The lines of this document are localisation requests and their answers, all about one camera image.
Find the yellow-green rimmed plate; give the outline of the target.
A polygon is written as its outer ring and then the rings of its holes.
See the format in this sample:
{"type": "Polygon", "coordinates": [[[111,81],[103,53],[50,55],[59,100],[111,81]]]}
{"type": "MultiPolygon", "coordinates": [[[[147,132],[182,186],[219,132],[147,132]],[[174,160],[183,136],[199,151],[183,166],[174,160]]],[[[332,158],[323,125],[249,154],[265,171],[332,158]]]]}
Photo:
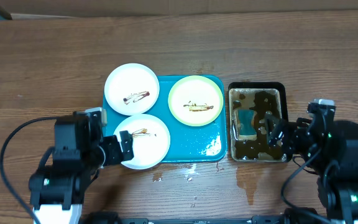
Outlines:
{"type": "Polygon", "coordinates": [[[223,93],[212,79],[191,75],[177,81],[168,94],[168,107],[179,122],[204,126],[213,122],[224,106],[223,93]]]}

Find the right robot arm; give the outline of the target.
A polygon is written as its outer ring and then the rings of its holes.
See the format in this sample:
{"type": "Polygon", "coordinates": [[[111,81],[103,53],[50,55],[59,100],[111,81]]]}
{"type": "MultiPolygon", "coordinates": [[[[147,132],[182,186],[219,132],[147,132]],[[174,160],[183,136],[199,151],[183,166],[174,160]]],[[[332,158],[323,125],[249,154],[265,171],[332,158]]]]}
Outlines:
{"type": "Polygon", "coordinates": [[[316,110],[312,119],[296,122],[265,115],[267,141],[282,143],[282,149],[298,154],[302,164],[284,182],[280,196],[288,205],[281,223],[358,223],[358,124],[335,121],[334,110],[316,110]],[[285,189],[305,167],[318,175],[318,197],[326,209],[321,216],[285,197],[285,189]]]}

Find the white plate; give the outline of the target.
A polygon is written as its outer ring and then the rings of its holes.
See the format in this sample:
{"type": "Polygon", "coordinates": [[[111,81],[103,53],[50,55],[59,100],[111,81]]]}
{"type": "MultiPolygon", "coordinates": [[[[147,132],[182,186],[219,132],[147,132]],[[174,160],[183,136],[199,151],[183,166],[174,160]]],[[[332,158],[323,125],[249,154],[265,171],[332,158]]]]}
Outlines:
{"type": "Polygon", "coordinates": [[[170,148],[170,133],[163,121],[149,114],[137,114],[122,121],[114,130],[121,141],[120,131],[133,137],[134,158],[121,164],[130,169],[149,169],[162,161],[170,148]]]}
{"type": "Polygon", "coordinates": [[[147,66],[127,63],[115,68],[104,84],[104,98],[117,113],[132,116],[147,112],[156,103],[160,84],[147,66]]]}

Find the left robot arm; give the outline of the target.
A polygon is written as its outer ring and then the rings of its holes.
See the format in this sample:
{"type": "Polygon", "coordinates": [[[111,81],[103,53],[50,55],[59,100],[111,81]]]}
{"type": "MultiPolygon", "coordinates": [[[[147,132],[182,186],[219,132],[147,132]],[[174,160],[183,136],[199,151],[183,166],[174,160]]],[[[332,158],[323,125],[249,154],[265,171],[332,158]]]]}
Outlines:
{"type": "Polygon", "coordinates": [[[102,111],[57,118],[55,144],[29,179],[35,223],[78,223],[86,189],[105,166],[134,158],[128,131],[103,135],[102,111]]]}

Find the teal yellow sponge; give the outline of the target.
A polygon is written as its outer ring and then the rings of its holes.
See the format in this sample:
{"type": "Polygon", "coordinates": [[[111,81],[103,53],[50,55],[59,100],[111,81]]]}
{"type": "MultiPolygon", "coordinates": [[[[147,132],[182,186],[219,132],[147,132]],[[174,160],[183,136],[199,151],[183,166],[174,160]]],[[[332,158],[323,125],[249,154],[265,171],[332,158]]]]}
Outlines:
{"type": "Polygon", "coordinates": [[[237,133],[238,140],[256,140],[257,133],[253,127],[255,112],[253,110],[237,111],[237,133]]]}

